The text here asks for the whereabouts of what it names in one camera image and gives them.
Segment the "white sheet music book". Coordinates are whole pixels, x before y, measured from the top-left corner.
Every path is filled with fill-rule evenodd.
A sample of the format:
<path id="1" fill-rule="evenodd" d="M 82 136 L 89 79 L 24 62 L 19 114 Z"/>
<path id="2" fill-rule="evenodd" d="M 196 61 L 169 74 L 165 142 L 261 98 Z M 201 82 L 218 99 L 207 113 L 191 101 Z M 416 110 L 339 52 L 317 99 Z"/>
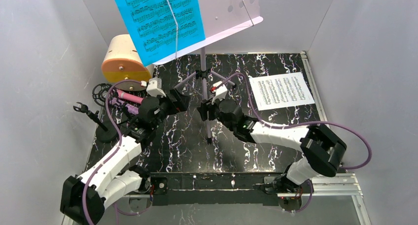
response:
<path id="1" fill-rule="evenodd" d="M 258 110 L 314 104 L 301 72 L 249 78 Z"/>

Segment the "blue sheet music page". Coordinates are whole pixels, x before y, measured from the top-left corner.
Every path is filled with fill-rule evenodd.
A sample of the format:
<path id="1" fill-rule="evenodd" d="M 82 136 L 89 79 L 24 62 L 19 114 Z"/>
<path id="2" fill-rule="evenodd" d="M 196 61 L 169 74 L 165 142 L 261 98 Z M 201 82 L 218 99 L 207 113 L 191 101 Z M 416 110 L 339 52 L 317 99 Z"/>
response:
<path id="1" fill-rule="evenodd" d="M 198 0 L 114 0 L 144 65 L 205 40 Z"/>

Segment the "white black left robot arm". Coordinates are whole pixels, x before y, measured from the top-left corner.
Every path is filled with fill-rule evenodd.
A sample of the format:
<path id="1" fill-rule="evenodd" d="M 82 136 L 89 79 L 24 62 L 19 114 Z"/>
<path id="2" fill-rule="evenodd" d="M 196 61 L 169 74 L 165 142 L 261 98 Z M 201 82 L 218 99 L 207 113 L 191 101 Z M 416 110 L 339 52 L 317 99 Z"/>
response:
<path id="1" fill-rule="evenodd" d="M 185 112 L 189 102 L 190 97 L 176 89 L 145 97 L 116 145 L 89 170 L 64 181 L 61 213 L 80 225 L 96 225 L 109 206 L 139 190 L 149 173 L 141 166 L 124 167 L 149 146 L 160 124 L 169 115 Z"/>

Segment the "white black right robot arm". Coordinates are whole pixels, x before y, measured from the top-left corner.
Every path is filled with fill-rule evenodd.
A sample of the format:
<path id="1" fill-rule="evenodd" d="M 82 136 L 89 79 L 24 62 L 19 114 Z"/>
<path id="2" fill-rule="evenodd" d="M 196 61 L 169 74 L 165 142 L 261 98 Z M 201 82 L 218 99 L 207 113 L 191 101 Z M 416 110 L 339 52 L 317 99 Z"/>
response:
<path id="1" fill-rule="evenodd" d="M 334 177 L 347 146 L 325 124 L 289 128 L 263 124 L 245 115 L 233 100 L 207 100 L 197 108 L 203 121 L 218 120 L 237 139 L 255 144 L 269 143 L 300 150 L 304 157 L 287 166 L 284 173 L 259 185 L 264 193 L 298 193 L 302 185 L 317 175 Z"/>

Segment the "purple tripod music stand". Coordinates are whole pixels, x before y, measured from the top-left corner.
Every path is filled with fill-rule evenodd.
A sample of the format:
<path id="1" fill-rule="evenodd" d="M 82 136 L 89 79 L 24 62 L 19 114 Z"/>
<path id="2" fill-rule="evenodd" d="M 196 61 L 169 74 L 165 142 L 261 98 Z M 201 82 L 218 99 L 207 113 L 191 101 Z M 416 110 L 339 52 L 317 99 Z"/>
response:
<path id="1" fill-rule="evenodd" d="M 201 79 L 202 99 L 207 100 L 210 91 L 208 88 L 209 75 L 216 76 L 220 80 L 226 80 L 226 77 L 208 66 L 206 47 L 261 23 L 263 18 L 260 16 L 258 0 L 198 0 L 198 2 L 205 39 L 157 61 L 157 64 L 165 64 L 193 51 L 200 51 L 200 67 L 177 84 L 176 87 L 179 88 L 187 84 L 193 78 Z"/>

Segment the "pink microphone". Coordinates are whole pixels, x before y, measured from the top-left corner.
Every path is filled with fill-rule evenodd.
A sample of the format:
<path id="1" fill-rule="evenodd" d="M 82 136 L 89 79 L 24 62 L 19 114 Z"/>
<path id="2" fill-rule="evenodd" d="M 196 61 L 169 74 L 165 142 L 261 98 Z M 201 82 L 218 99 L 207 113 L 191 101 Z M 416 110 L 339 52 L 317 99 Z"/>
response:
<path id="1" fill-rule="evenodd" d="M 120 99 L 127 100 L 127 101 L 131 101 L 131 102 L 134 102 L 134 103 L 137 103 L 137 104 L 141 104 L 142 101 L 143 101 L 143 98 L 142 97 L 139 97 L 139 96 L 135 96 L 135 95 L 126 93 L 126 92 L 124 92 L 124 91 L 122 91 L 120 89 L 117 89 L 117 94 L 118 94 L 118 97 Z"/>

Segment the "black round-base desktop mic stand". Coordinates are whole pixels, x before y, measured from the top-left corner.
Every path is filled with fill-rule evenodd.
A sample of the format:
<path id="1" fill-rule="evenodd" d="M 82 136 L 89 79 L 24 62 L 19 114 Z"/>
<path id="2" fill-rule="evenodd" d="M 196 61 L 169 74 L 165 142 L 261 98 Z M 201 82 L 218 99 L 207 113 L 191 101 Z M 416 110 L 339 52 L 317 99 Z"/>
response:
<path id="1" fill-rule="evenodd" d="M 88 106 L 77 102 L 77 105 L 73 106 L 73 110 L 76 112 L 80 112 L 86 114 L 89 119 L 91 119 L 94 123 L 98 126 L 96 128 L 96 139 L 102 143 L 110 143 L 111 141 L 115 140 L 118 137 L 118 133 L 110 120 L 102 122 L 99 119 L 99 111 L 93 113 L 89 110 Z"/>

